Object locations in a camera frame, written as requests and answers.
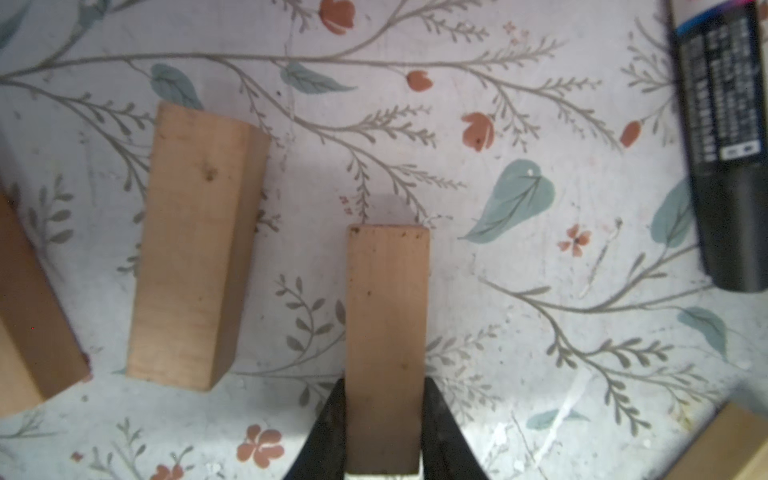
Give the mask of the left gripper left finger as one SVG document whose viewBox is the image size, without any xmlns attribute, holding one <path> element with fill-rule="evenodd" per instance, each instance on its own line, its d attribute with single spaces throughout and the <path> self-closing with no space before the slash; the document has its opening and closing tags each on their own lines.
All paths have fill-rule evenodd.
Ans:
<svg viewBox="0 0 768 480">
<path fill-rule="evenodd" d="M 285 480 L 343 480 L 346 466 L 345 380 L 339 379 Z"/>
</svg>

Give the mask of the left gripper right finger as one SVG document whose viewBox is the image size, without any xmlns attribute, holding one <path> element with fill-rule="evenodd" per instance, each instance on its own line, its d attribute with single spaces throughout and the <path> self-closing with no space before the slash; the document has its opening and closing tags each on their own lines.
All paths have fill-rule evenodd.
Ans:
<svg viewBox="0 0 768 480">
<path fill-rule="evenodd" d="M 426 480 L 488 480 L 431 377 L 425 378 L 421 450 Z"/>
</svg>

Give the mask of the light wood block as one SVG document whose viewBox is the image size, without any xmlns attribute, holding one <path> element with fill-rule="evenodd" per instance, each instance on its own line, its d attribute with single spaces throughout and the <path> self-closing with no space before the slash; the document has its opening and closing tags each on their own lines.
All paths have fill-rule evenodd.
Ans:
<svg viewBox="0 0 768 480">
<path fill-rule="evenodd" d="M 767 479 L 767 419 L 738 404 L 727 404 L 665 479 Z"/>
</svg>

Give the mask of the black marker pen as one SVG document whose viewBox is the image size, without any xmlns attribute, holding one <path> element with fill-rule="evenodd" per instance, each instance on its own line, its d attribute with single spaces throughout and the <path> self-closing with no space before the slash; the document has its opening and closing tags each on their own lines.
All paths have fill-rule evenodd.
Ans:
<svg viewBox="0 0 768 480">
<path fill-rule="evenodd" d="M 669 4 L 683 133 L 706 274 L 767 288 L 767 91 L 756 1 Z"/>
</svg>

